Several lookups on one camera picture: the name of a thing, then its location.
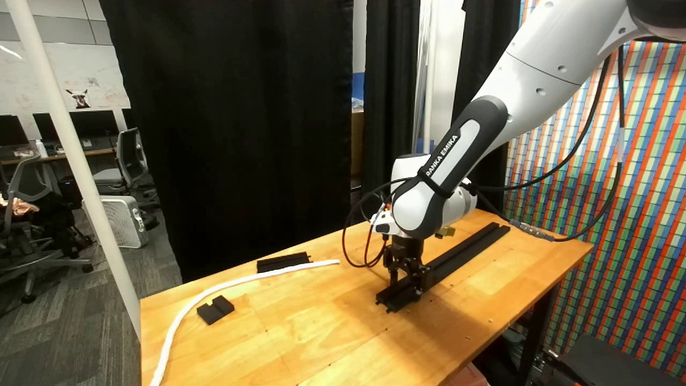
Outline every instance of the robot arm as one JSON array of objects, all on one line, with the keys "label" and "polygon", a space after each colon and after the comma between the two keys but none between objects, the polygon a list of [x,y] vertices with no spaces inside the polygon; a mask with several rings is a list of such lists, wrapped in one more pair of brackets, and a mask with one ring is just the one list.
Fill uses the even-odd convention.
[{"label": "robot arm", "polygon": [[423,240],[465,218],[477,206],[465,179],[478,162],[543,124],[617,45],[640,36],[686,39],[686,3],[543,0],[432,157],[396,162],[392,180],[408,180],[374,218],[376,232]]}]

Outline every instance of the wooden table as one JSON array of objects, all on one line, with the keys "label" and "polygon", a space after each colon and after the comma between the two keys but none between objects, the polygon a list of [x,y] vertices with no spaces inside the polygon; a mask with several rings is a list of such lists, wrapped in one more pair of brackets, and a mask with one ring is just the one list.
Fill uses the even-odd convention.
[{"label": "wooden table", "polygon": [[[491,222],[500,220],[475,211],[454,223],[454,237],[427,240],[424,262]],[[350,231],[352,258],[361,256],[364,237],[367,226]],[[195,312],[186,315],[165,385],[439,385],[545,298],[591,246],[545,243],[510,231],[399,314],[376,306],[376,295],[388,285],[386,268],[348,266],[342,232],[284,254],[293,251],[306,251],[314,261],[338,258],[342,264],[220,293],[237,312],[213,326]],[[185,300],[247,274],[255,274],[255,262],[142,300],[144,385]]]}]

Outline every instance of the white cable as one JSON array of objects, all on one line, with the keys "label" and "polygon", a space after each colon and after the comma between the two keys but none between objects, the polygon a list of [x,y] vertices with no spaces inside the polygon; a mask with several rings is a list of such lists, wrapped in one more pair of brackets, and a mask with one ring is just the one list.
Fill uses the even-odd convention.
[{"label": "white cable", "polygon": [[167,330],[163,351],[160,351],[160,355],[158,355],[158,361],[156,361],[156,367],[154,367],[151,386],[163,385],[177,330],[178,330],[180,323],[186,317],[186,314],[189,314],[197,302],[201,302],[201,300],[205,300],[209,297],[213,297],[213,295],[217,295],[217,293],[223,293],[223,289],[227,289],[227,287],[244,285],[244,283],[252,283],[252,281],[262,281],[262,280],[268,280],[268,278],[279,278],[279,274],[288,274],[288,272],[298,272],[298,271],[314,271],[314,268],[323,268],[323,266],[336,266],[336,264],[338,264],[338,261],[323,261],[323,262],[314,262],[314,264],[300,264],[300,266],[289,266],[289,268],[282,268],[282,271],[270,271],[270,272],[253,274],[253,278],[240,278],[240,280],[225,281],[225,283],[218,283],[218,285],[215,285],[215,287],[204,289],[201,295],[197,295],[195,298],[192,298],[185,309],[180,309],[180,312],[177,314],[177,317],[173,317],[173,323],[172,323],[172,326],[169,326],[169,330]]}]

